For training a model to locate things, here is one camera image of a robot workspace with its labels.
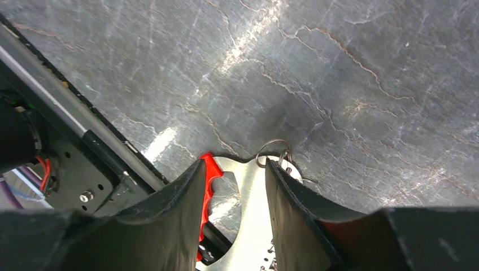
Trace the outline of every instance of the black cylinder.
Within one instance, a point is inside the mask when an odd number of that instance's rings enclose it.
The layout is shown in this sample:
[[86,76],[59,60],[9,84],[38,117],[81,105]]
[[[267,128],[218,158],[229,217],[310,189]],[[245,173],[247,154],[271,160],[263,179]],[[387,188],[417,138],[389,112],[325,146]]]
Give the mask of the black cylinder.
[[35,127],[20,111],[24,109],[0,99],[0,174],[32,161],[38,154]]

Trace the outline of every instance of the keyring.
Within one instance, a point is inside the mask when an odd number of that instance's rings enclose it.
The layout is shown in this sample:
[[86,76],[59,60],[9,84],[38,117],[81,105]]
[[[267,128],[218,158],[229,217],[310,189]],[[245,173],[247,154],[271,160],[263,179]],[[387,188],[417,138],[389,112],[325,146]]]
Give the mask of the keyring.
[[288,157],[288,159],[289,159],[290,162],[292,161],[292,156],[291,156],[291,151],[292,151],[292,149],[291,149],[291,145],[289,144],[289,142],[286,141],[286,140],[284,140],[284,139],[276,138],[276,139],[273,139],[273,140],[270,140],[270,141],[266,142],[266,143],[263,145],[263,147],[261,147],[261,148],[259,149],[258,153],[256,154],[256,158],[255,158],[255,160],[256,160],[256,165],[258,165],[260,168],[266,168],[266,164],[263,165],[263,164],[261,164],[261,163],[259,162],[259,155],[260,155],[261,151],[262,151],[266,146],[268,146],[269,144],[275,143],[275,142],[283,142],[283,143],[286,143],[286,145],[288,146],[288,148],[287,148],[285,151],[283,151],[283,153],[281,154],[281,157],[282,157],[281,162],[282,162],[282,160],[283,160],[286,156]]
[[[291,151],[289,150],[284,150],[281,155],[280,155],[280,159],[278,160],[278,164],[280,165],[280,167],[283,165],[283,161],[285,160],[285,158],[287,158],[286,161],[292,163],[293,162],[293,156],[291,155]],[[288,174],[291,173],[291,168],[290,167],[286,167],[286,172]]]

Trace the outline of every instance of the screw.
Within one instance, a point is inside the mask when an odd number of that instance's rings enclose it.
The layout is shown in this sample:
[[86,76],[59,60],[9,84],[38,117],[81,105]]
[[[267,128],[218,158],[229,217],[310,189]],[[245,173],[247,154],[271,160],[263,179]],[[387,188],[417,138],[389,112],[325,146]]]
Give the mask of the screw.
[[87,190],[80,195],[80,200],[82,202],[88,202],[92,200],[93,197],[94,197],[93,193],[90,190]]

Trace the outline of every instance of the red wire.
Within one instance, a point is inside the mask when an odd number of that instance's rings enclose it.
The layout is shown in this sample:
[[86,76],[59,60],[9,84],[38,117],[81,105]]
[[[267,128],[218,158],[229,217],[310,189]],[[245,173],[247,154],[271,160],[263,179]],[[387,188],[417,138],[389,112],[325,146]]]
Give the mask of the red wire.
[[43,171],[45,172],[45,175],[42,179],[42,184],[40,185],[40,190],[44,191],[46,183],[48,179],[50,178],[50,174],[51,174],[51,162],[50,162],[50,159],[46,159],[46,161],[44,161],[41,157],[37,157],[37,160],[40,162],[40,164],[42,164]]

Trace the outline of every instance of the gray stone surface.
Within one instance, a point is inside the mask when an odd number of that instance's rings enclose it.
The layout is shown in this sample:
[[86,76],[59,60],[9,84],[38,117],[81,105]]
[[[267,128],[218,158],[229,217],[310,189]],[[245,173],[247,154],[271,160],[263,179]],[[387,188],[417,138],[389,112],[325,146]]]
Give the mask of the gray stone surface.
[[280,137],[308,186],[350,208],[479,205],[477,1],[0,11],[170,180],[206,151],[247,158]]

